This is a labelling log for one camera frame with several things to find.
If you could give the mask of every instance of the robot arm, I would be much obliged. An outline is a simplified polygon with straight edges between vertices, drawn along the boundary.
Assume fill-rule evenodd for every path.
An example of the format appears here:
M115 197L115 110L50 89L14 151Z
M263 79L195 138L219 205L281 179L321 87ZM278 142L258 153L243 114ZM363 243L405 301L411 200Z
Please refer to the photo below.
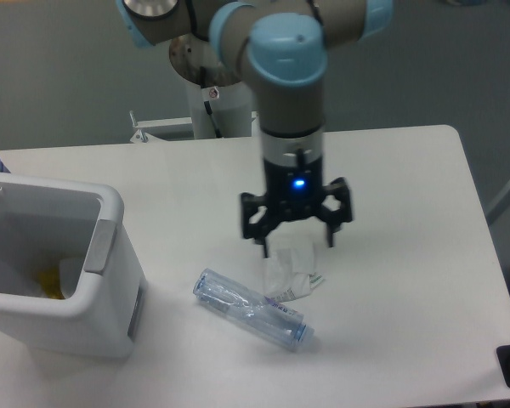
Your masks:
M267 191L241 195L243 237L263 245L268 257L266 237L280 223L317 217L326 223L332 247L333 234L353 220L353 212L343 178L323 184L326 49L381 30L393 0L277 0L260 7L219 0L117 1L125 2L149 43L209 33L218 57L254 92ZM337 210L323 204L328 196L339 201ZM264 215L252 222L261 209Z

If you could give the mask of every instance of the white plastic container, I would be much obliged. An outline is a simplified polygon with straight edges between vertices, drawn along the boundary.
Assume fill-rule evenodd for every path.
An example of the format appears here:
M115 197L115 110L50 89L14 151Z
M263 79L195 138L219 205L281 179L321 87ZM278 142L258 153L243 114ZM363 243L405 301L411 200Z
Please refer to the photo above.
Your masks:
M0 173L0 331L41 349L130 354L147 281L123 212L109 186ZM49 298L38 274L74 257L73 294Z

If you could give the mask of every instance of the white table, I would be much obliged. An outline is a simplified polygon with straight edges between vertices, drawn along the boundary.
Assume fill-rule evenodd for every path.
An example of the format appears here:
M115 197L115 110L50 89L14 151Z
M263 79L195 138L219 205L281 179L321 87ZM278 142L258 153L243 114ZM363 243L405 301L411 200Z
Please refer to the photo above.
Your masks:
M510 399L496 348L510 300L450 127L326 135L326 181L345 176L355 221L323 249L326 282L292 307L315 328L293 354L192 295L211 267L262 290L238 195L263 191L258 141L202 140L1 152L14 173L112 185L150 283L127 360L28 349L0 333L0 406L406 407Z

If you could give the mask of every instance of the light blue joint cap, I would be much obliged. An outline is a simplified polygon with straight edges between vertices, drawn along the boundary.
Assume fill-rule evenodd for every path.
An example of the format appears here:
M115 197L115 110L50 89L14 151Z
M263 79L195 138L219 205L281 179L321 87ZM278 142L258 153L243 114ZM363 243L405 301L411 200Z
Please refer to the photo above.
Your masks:
M152 47L153 44L147 41L142 33L139 32L138 27L134 25L132 19L130 18L130 14L125 9L125 5L122 3L122 0L116 0L116 6L119 9L119 13L121 13L121 17L125 23L125 26L127 26L128 32L130 32L130 37L133 39L134 45L138 48Z
M326 70L323 29L307 15L263 17L252 28L247 56L255 71L268 81L288 88L307 86Z
M367 0L365 29L361 38L377 33L389 25L393 17L393 0Z
M224 25L227 24L227 20L237 9L246 6L253 7L251 4L244 2L232 2L225 4L212 18L212 22L210 23L210 45L212 45L213 51L215 51L215 54L217 54L219 59L222 61L221 36L223 35Z

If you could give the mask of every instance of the yellow object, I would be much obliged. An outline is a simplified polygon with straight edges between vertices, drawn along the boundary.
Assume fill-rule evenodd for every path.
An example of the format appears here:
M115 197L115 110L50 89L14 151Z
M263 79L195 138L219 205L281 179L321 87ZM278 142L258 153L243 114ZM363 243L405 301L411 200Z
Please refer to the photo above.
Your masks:
M65 297L60 291L59 268L40 272L37 274L37 280L48 298L64 300Z

